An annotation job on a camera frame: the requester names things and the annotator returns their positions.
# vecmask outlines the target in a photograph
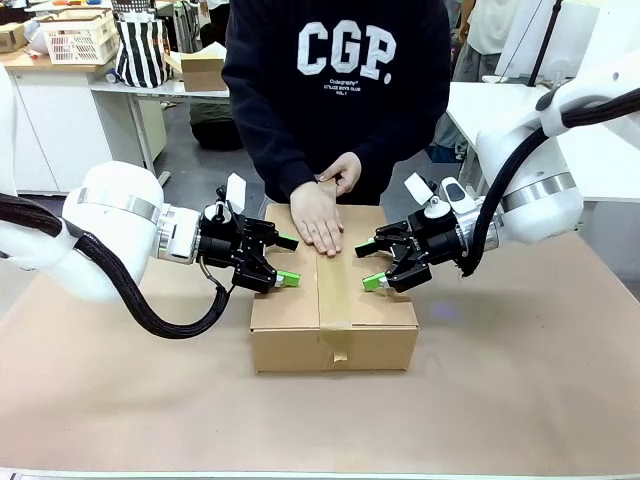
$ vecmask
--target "cardboard box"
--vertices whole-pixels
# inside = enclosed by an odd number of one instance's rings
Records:
[[[8,23],[0,25],[0,53],[11,53],[24,47],[27,40],[24,38],[24,25],[21,23]]]
[[[278,270],[301,274],[300,286],[256,296],[251,316],[258,372],[406,370],[418,335],[408,296],[365,292],[362,279],[384,272],[385,255],[359,259],[354,248],[385,225],[380,207],[341,206],[344,250],[336,258],[301,244],[295,253],[271,251]],[[270,205],[267,219],[297,236],[287,205]]]
[[[227,85],[222,80],[224,59],[220,56],[206,53],[183,53],[180,63],[185,91],[211,92],[227,89]]]

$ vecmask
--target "black pole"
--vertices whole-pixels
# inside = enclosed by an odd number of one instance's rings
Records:
[[[556,0],[556,4],[553,6],[553,10],[551,12],[551,18],[549,19],[549,26],[547,27],[547,32],[544,34],[544,40],[542,41],[542,46],[540,47],[540,53],[538,53],[536,64],[533,67],[533,72],[531,72],[531,78],[529,79],[529,83],[527,84],[528,87],[536,86],[536,79],[538,78],[538,74],[540,73],[540,68],[542,67],[544,56],[547,53],[547,48],[549,48],[551,35],[553,35],[553,29],[556,26],[556,21],[558,20],[558,15],[560,14],[561,9],[562,9],[562,0]]]

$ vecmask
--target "brown table surface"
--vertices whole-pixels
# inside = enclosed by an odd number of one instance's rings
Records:
[[[212,288],[152,262],[193,320]],[[166,341],[37,278],[0,320],[0,465],[79,471],[640,472],[640,305],[575,235],[440,266],[407,373],[256,375],[251,295]]]
[[[95,73],[104,68],[103,65],[60,65],[51,63],[48,55],[32,59],[22,49],[13,53],[0,54],[0,63],[7,70],[56,70],[63,72]]]

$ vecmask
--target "black and white striped bag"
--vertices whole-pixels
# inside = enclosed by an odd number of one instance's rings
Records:
[[[167,30],[160,20],[153,22],[116,22],[120,49],[116,57],[116,73],[132,87],[155,88],[169,78],[170,68],[164,61]]]

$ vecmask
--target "black sweatshirt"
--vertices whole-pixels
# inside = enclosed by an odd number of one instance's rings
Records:
[[[449,99],[441,0],[231,0],[223,77],[245,147],[288,202],[340,155],[377,203],[396,162],[426,148]]]

